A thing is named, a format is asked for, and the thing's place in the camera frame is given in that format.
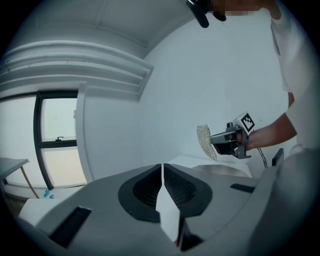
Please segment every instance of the white ceiling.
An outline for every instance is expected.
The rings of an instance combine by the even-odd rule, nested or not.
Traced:
[[[58,31],[73,36],[99,30],[106,39],[117,37],[132,42],[132,48],[140,48],[136,49],[137,56],[144,58],[163,38],[192,18],[186,0],[45,0],[30,15],[24,27],[31,29],[27,32],[29,37],[31,33],[41,39],[34,30],[42,29],[45,34],[49,27],[60,26]],[[24,40],[17,41],[15,47]]]

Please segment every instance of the table leg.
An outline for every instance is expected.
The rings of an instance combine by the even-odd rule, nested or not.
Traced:
[[[20,168],[21,168],[22,174],[23,174],[26,182],[28,183],[28,185],[29,185],[30,189],[32,190],[32,192],[34,193],[35,197],[36,197],[36,198],[39,198],[39,196],[37,195],[36,191],[35,191],[34,188],[32,187],[32,185],[31,185],[31,183],[30,183],[30,181],[29,181],[29,179],[28,179],[28,177],[27,177],[27,175],[26,175],[26,173],[25,173],[24,167],[21,166]]]

